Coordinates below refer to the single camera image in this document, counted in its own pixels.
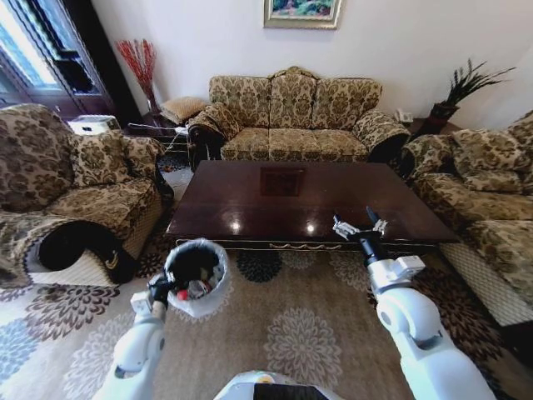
white plastic bag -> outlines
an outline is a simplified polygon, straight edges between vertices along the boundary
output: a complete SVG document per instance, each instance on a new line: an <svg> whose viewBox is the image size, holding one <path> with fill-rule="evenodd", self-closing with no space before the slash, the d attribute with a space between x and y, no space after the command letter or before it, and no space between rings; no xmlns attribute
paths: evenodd
<svg viewBox="0 0 533 400"><path fill-rule="evenodd" d="M200 297L196 300L179 300L175 293L168 293L168 302L175 308L178 308L194 318L201 318L207 314L213 313L220 307L224 296L229 289L230 285L230 271L227 266L228 258L224 247L211 242L207 239L195 239L172 249L168 254L165 261L165 273L168 274L168 268L172 265L174 258L183 252L191 250L193 248L206 248L213 251L218 256L218 266L222 267L223 275L220 282L204 297Z"/></svg>

vase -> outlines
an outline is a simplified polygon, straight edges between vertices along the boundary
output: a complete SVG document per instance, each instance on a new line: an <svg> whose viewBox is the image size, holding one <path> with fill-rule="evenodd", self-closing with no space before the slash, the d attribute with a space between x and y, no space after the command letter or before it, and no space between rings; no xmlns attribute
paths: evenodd
<svg viewBox="0 0 533 400"><path fill-rule="evenodd" d="M413 138L418 138L421 135L439 134L458 109L457 106L450 106L443 102L436 103L431 109L430 116L426 118L418 132L413 135Z"/></svg>
<svg viewBox="0 0 533 400"><path fill-rule="evenodd" d="M159 115L161 110L157 105L156 96L153 94L153 90L150 88L150 90L145 91L144 94L147 96L148 113L153 116Z"/></svg>

coffee table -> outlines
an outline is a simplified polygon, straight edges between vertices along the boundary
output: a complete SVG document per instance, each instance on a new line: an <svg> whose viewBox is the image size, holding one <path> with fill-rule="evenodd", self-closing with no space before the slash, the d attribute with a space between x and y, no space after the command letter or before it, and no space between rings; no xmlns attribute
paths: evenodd
<svg viewBox="0 0 533 400"><path fill-rule="evenodd" d="M331 230L333 213L367 228L366 206L389 222L390 251L457 240L387 165L366 162L202 162L167 234L225 248L357 250Z"/></svg>

trash bag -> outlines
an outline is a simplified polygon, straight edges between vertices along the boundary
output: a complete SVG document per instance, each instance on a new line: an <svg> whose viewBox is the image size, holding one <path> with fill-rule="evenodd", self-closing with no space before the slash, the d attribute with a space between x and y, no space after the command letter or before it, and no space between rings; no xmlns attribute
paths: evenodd
<svg viewBox="0 0 533 400"><path fill-rule="evenodd" d="M172 249L163 269L168 277L179 282L183 288L189 282L199 280L206 271L210 274L216 270L222 272L217 285L200 298L180 300L176 292L168 293L169 304L194 318L213 313L220 307L229 289L230 272L226 250L204 238L191 240Z"/></svg>

sofa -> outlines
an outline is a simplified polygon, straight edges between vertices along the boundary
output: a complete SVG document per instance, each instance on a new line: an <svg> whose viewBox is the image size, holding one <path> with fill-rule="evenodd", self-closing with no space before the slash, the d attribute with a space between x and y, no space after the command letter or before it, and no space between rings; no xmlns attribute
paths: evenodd
<svg viewBox="0 0 533 400"><path fill-rule="evenodd" d="M217 76L212 102L189 121L201 160L387 162L409 132L374 110L369 78L319 78L298 67L270 77Z"/></svg>
<svg viewBox="0 0 533 400"><path fill-rule="evenodd" d="M461 237L441 245L446 258L511 340L531 348L533 112L503 131L419 137L403 147L400 173Z"/></svg>
<svg viewBox="0 0 533 400"><path fill-rule="evenodd" d="M37 104L0 110L0 142L0 287L131 279L172 199L160 143L80 136Z"/></svg>

